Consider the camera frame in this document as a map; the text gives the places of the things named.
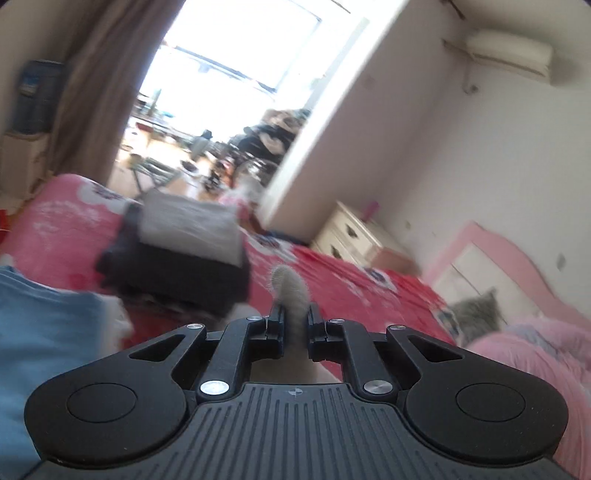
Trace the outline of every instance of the metal rivet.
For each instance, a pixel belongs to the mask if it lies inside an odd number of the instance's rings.
[[[363,389],[373,395],[384,395],[392,391],[392,384],[385,380],[370,380],[367,382]]]
[[[230,385],[222,380],[210,380],[202,383],[199,389],[206,395],[221,395],[230,390]]]

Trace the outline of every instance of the drawer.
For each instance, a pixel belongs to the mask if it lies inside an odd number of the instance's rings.
[[[346,239],[346,242],[350,243],[361,256],[365,257],[375,245],[374,240],[369,237],[367,231],[359,227],[357,222],[352,221],[347,213],[336,212],[332,223],[339,231],[340,236]]]
[[[316,248],[324,255],[338,258],[350,263],[356,263],[353,255],[351,255],[347,248],[340,241],[338,236],[330,229],[325,228],[323,232],[316,238]]]

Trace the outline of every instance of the brown curtain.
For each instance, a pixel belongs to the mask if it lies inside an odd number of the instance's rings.
[[[67,46],[49,165],[106,184],[138,89],[185,0],[94,2]]]

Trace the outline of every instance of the drawer handle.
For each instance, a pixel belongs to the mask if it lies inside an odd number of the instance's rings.
[[[332,245],[330,246],[330,253],[337,260],[342,260],[343,259],[343,256],[340,254],[340,252],[335,247],[333,247]]]
[[[346,227],[347,227],[347,235],[349,235],[351,238],[358,238],[358,235],[355,232],[355,230],[353,230],[349,225],[346,225]]]

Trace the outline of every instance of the blue blanket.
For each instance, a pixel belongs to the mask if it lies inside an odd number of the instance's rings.
[[[103,301],[56,291],[12,267],[0,268],[0,479],[17,480],[39,462],[23,411],[39,385],[98,358]]]

